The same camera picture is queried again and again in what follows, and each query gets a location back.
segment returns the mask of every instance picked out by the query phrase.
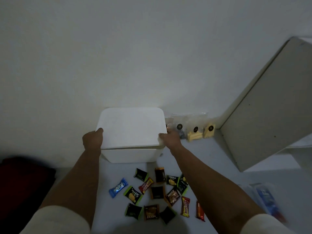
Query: shirt sleeve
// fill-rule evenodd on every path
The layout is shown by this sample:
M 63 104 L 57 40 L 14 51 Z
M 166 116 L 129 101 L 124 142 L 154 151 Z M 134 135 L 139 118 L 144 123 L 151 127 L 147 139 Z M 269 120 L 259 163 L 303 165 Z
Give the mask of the shirt sleeve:
M 240 234 L 295 234 L 276 218 L 258 214 L 247 221 Z
M 39 209 L 21 234 L 90 234 L 88 222 L 79 214 L 61 206 Z

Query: red snack wrapper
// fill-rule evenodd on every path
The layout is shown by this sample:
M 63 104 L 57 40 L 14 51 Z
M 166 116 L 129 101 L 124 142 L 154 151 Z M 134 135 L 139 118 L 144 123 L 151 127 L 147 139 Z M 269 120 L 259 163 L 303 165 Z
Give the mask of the red snack wrapper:
M 182 196 L 182 208 L 181 208 L 181 215 L 184 217 L 190 217 L 190 213 L 188 211 L 188 207 L 190 204 L 190 199 Z
M 141 186 L 139 186 L 138 188 L 140 189 L 140 191 L 142 192 L 142 194 L 145 193 L 145 191 L 154 183 L 154 181 L 149 177 L 146 182 L 144 182 Z
M 196 201 L 196 217 L 205 222 L 205 213 L 198 201 Z

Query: white box lid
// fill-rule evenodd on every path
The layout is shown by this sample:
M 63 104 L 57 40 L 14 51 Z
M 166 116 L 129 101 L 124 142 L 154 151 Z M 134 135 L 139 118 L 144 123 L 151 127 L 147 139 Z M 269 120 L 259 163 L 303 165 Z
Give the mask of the white box lid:
M 101 149 L 160 146 L 159 133 L 167 133 L 160 108 L 107 108 L 96 129 L 103 128 Z

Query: blue package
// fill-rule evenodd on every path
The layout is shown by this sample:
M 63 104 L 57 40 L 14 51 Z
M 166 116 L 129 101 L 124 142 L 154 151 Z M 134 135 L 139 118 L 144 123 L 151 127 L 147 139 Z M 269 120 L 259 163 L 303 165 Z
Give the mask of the blue package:
M 120 183 L 116 185 L 115 188 L 110 189 L 108 192 L 110 193 L 112 198 L 115 198 L 115 196 L 118 194 L 119 191 L 121 191 L 124 187 L 128 185 L 128 182 L 125 178 L 122 178 Z
M 264 205 L 266 206 L 269 214 L 275 217 L 280 222 L 286 222 L 284 216 L 280 212 L 279 207 L 276 204 L 274 197 L 272 196 L 271 192 L 264 186 L 257 187 L 256 191 L 258 192 L 259 196 L 261 197 Z

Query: green and black snack package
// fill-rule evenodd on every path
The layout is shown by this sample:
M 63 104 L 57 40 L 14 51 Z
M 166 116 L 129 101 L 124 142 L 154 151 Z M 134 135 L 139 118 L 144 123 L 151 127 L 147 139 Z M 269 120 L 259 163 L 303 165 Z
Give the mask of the green and black snack package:
M 159 218 L 159 205 L 144 206 L 144 220 L 158 219 Z
M 149 173 L 142 171 L 141 169 L 135 170 L 135 176 L 136 178 L 140 179 L 141 181 L 145 182 L 147 178 L 149 177 Z
M 163 199 L 165 197 L 165 189 L 163 186 L 151 187 L 152 199 Z
M 170 207 L 166 207 L 164 211 L 159 213 L 159 216 L 164 221 L 165 224 L 168 224 L 175 216 L 177 215 Z
M 183 181 L 183 182 L 185 183 L 185 185 L 187 185 L 187 186 L 188 186 L 188 182 L 186 181 L 186 179 L 185 179 L 185 177 L 184 177 L 184 175 L 183 175 L 183 174 L 181 174 L 181 176 L 179 177 L 178 182 L 179 182 L 179 181 Z
M 124 192 L 124 196 L 128 197 L 135 205 L 138 205 L 142 199 L 142 194 L 137 192 L 132 186 Z
M 179 190 L 180 194 L 184 196 L 188 191 L 188 186 L 184 182 L 179 181 L 177 184 L 177 189 Z
M 155 168 L 156 183 L 161 183 L 166 181 L 165 169 Z
M 167 185 L 172 185 L 172 186 L 176 186 L 178 180 L 179 180 L 179 177 L 173 177 L 169 175 L 167 175 L 167 178 L 166 178 Z
M 180 194 L 177 192 L 177 187 L 175 186 L 166 194 L 164 200 L 172 207 L 180 197 Z
M 139 217 L 143 213 L 143 207 L 139 207 L 133 204 L 128 204 L 126 211 L 124 213 L 125 216 L 134 217 L 135 219 L 139 219 Z

